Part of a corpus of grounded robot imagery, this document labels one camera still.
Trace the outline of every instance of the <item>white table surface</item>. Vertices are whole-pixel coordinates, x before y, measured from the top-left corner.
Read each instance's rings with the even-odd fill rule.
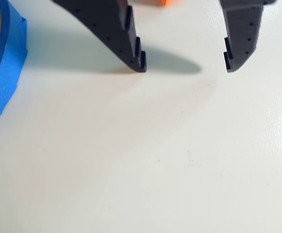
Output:
[[[282,0],[225,70],[218,0],[136,0],[133,73],[50,0],[0,117],[0,233],[282,233]]]

